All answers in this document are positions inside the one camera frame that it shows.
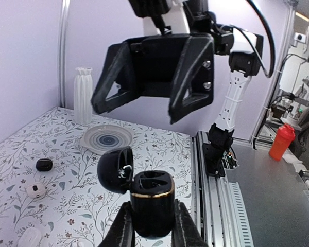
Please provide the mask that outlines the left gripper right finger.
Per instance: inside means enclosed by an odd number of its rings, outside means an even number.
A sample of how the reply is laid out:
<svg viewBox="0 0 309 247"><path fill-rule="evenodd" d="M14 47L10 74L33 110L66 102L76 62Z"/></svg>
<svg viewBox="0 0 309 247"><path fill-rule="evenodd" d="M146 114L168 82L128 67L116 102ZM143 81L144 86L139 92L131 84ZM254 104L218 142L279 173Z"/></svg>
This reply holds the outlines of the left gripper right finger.
<svg viewBox="0 0 309 247"><path fill-rule="evenodd" d="M185 204L175 200L174 207L175 221L171 233L171 246L208 246L200 235Z"/></svg>

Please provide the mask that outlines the black earbud charging case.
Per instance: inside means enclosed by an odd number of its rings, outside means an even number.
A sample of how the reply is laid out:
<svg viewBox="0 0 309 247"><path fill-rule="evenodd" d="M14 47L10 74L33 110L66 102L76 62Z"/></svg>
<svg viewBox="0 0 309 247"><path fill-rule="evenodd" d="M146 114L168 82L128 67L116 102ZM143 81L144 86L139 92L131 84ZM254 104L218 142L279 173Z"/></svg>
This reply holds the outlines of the black earbud charging case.
<svg viewBox="0 0 309 247"><path fill-rule="evenodd" d="M97 165L97 176L106 190L130 192L131 220L134 230L144 238L167 236L175 219L175 182L163 170L147 170L134 175L132 148L106 152Z"/></svg>

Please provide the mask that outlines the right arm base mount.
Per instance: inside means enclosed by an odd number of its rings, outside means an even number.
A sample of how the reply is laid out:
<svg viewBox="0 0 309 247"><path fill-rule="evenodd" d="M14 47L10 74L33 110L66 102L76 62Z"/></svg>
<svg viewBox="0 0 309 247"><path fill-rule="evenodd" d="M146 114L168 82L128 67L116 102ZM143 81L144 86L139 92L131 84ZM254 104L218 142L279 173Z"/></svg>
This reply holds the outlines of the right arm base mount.
<svg viewBox="0 0 309 247"><path fill-rule="evenodd" d="M211 144L202 145L207 176L225 177L226 170L236 169L238 160L232 147L228 150L215 148Z"/></svg>

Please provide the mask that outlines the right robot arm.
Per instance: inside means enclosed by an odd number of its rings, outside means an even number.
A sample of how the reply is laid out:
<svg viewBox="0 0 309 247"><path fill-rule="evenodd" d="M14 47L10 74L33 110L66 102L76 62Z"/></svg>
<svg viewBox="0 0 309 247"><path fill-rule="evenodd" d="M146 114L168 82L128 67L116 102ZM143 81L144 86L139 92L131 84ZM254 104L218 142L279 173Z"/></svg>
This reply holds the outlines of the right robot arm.
<svg viewBox="0 0 309 247"><path fill-rule="evenodd" d="M131 1L154 31L108 48L91 104L110 112L140 97L169 99L174 124L214 99L214 56L229 56L224 105L208 132L208 151L222 154L233 142L235 118L246 87L261 68L263 38L222 25L204 1Z"/></svg>

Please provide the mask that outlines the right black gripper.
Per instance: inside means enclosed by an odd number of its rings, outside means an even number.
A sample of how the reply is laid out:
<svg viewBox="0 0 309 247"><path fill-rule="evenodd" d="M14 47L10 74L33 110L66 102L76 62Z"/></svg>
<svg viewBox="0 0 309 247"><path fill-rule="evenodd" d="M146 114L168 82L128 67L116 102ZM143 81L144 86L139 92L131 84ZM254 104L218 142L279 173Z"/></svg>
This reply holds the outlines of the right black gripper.
<svg viewBox="0 0 309 247"><path fill-rule="evenodd" d="M118 93L107 98L116 82ZM170 123L213 102L214 39L208 33L127 39L108 48L91 104L111 112L139 97L170 98Z"/></svg>

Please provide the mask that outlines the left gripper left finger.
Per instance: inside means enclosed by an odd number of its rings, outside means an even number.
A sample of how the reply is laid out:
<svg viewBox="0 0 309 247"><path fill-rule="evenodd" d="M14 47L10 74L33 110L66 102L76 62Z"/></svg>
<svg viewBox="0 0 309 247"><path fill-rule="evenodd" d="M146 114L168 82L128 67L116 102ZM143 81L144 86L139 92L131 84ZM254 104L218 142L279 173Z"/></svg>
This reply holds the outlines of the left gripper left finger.
<svg viewBox="0 0 309 247"><path fill-rule="evenodd" d="M99 245L99 247L105 246L135 246L130 202L124 202L121 205L108 233Z"/></svg>

